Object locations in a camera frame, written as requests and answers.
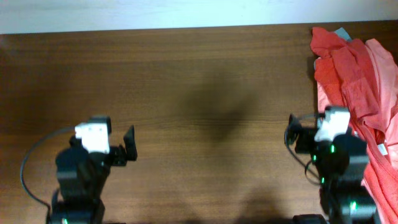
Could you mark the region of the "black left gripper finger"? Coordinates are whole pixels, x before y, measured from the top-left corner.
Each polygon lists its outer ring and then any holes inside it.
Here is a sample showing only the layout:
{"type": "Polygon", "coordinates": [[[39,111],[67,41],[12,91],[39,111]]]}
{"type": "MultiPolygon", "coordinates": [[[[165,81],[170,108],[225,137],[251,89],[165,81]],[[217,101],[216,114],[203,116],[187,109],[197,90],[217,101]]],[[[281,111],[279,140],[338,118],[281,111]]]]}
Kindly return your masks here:
{"type": "Polygon", "coordinates": [[[131,126],[123,137],[126,148],[126,159],[128,161],[137,160],[137,148],[135,142],[134,126],[131,126]]]}
{"type": "Polygon", "coordinates": [[[111,134],[111,118],[109,116],[92,116],[88,120],[89,123],[105,124],[108,134],[111,134]]]}

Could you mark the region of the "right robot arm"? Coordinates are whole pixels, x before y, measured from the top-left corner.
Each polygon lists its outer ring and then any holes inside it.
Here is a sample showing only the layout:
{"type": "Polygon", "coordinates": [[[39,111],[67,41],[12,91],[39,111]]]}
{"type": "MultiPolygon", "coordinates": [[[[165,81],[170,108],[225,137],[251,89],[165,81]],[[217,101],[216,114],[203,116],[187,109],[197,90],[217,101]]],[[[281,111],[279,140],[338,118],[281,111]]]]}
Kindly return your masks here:
{"type": "Polygon", "coordinates": [[[369,162],[367,144],[349,131],[317,142],[318,128],[300,123],[312,117],[290,115],[284,144],[304,168],[307,180],[319,188],[323,214],[296,215],[293,222],[380,223],[376,203],[361,183],[369,162]]]}

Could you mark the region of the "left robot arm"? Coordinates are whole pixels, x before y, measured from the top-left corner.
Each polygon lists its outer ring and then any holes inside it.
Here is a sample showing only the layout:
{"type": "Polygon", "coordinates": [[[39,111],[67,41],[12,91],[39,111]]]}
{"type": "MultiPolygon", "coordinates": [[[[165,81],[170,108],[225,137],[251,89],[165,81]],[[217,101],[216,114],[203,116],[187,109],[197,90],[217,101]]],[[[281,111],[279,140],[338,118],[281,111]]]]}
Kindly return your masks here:
{"type": "Polygon", "coordinates": [[[130,126],[123,145],[111,146],[109,116],[94,116],[73,127],[70,146],[55,159],[59,188],[53,194],[48,223],[100,224],[105,206],[101,194],[112,167],[137,160],[135,129],[130,126]]]}

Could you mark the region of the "grey shirt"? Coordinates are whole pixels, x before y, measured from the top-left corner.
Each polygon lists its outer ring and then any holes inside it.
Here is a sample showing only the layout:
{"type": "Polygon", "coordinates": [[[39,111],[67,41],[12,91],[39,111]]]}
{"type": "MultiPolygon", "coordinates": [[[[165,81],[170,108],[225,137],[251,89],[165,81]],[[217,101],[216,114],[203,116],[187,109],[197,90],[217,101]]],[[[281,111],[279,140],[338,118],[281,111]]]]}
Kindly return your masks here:
{"type": "Polygon", "coordinates": [[[352,41],[352,38],[350,37],[350,35],[349,35],[349,34],[347,33],[347,31],[346,31],[344,28],[342,28],[342,27],[340,27],[339,29],[335,30],[334,33],[335,33],[338,37],[344,39],[344,40],[347,41],[347,42],[351,42],[351,41],[352,41]]]}

